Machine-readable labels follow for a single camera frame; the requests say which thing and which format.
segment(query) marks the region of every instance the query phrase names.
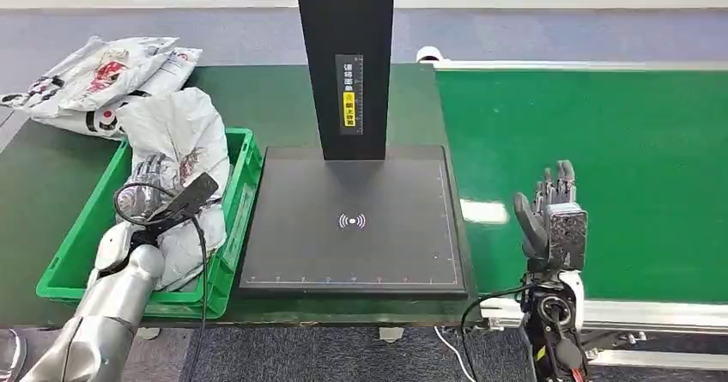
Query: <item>white plastic bag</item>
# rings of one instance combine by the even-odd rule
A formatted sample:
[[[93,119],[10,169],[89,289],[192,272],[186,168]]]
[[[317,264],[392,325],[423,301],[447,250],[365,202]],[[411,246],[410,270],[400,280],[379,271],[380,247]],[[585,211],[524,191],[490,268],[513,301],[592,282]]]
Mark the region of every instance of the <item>white plastic bag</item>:
[[[118,125],[116,109],[138,97],[170,94],[180,90],[195,69],[202,54],[200,49],[175,47],[167,61],[144,84],[121,100],[104,105],[91,112],[66,110],[54,118],[34,117],[43,124],[112,140],[122,140],[124,130]]]
[[[207,172],[218,184],[212,199],[222,197],[230,172],[225,126],[209,96],[202,90],[186,88],[172,94],[137,98],[120,107],[117,117],[133,149],[133,173],[128,183],[153,182],[179,193],[197,176]],[[140,167],[151,170],[137,171]],[[130,191],[129,195],[141,194],[143,201],[148,200],[148,192]],[[134,203],[134,199],[127,199],[120,198],[123,208]],[[166,202],[169,198],[152,200]],[[154,203],[148,208],[136,206],[135,209],[158,207],[159,204]],[[209,258],[225,243],[222,206],[210,205],[198,219],[204,230]],[[190,221],[166,231],[158,243],[165,256],[165,270],[157,289],[181,288],[202,269],[199,239]]]
[[[169,58],[171,37],[132,37],[105,42],[94,36],[48,70],[25,94],[2,103],[33,118],[65,111],[92,112],[138,89]]]

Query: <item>yellow label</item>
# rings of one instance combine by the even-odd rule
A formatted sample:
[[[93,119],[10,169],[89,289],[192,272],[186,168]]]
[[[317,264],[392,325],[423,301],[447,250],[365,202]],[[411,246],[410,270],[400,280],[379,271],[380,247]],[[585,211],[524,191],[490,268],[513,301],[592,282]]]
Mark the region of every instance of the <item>yellow label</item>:
[[[343,126],[356,127],[356,98],[354,92],[343,92]]]

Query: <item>printed plastic bag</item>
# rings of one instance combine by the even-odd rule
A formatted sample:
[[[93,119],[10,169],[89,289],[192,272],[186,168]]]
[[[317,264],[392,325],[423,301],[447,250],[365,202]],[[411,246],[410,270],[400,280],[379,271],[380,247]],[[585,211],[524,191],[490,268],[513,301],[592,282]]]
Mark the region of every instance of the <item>printed plastic bag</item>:
[[[172,52],[171,37],[133,37],[105,42],[94,36],[31,85],[0,103],[33,118],[63,112],[92,112],[119,100],[146,82]]]
[[[198,88],[172,94],[136,98],[117,111],[133,149],[132,175],[127,183],[144,181],[174,193],[207,172],[218,184],[211,200],[222,197],[228,183],[230,160],[225,126],[209,96]],[[131,216],[150,215],[169,200],[151,189],[129,189],[119,198]],[[204,230],[208,258],[225,243],[222,206],[211,204],[197,218]],[[184,286],[202,269],[197,231],[190,221],[166,231],[158,243],[165,257],[157,289]]]
[[[54,118],[35,117],[34,119],[43,124],[71,130],[82,135],[122,140],[124,130],[118,125],[116,109],[138,97],[170,94],[180,90],[195,69],[200,54],[202,54],[200,49],[175,47],[167,61],[140,88],[123,99],[91,112],[68,110]]]

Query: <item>silver robotic arm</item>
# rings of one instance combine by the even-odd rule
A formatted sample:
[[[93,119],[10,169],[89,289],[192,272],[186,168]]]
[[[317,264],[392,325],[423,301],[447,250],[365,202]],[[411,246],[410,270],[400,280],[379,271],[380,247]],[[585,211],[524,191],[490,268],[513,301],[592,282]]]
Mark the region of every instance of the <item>silver robotic arm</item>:
[[[140,185],[159,189],[172,199],[149,218],[134,220],[119,211],[117,199],[124,189]],[[204,235],[193,218],[216,190],[217,183],[203,173],[176,196],[143,183],[117,191],[115,207],[124,221],[104,234],[76,313],[21,382],[120,381],[149,296],[164,273],[157,238],[192,219],[203,251]]]
[[[121,380],[144,307],[164,272],[156,247],[141,245],[129,252],[136,230],[124,221],[106,232],[76,313],[21,382]],[[123,269],[108,274],[127,257]]]

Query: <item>green plastic crate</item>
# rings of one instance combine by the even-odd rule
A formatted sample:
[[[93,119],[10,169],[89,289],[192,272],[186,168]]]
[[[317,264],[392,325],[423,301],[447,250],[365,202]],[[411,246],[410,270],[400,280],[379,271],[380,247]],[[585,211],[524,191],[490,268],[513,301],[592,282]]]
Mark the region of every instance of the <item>green plastic crate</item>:
[[[208,265],[208,318],[219,318],[228,306],[240,250],[252,213],[263,158],[248,129],[227,129],[227,152],[233,174],[222,199],[227,241]],[[77,304],[83,297],[88,274],[94,267],[96,248],[106,230],[113,226],[113,193],[131,173],[131,147],[122,142],[109,166],[83,207],[73,227],[48,264],[36,287],[42,298]],[[203,310],[202,276],[194,290],[153,292],[144,311],[146,316],[199,318]]]

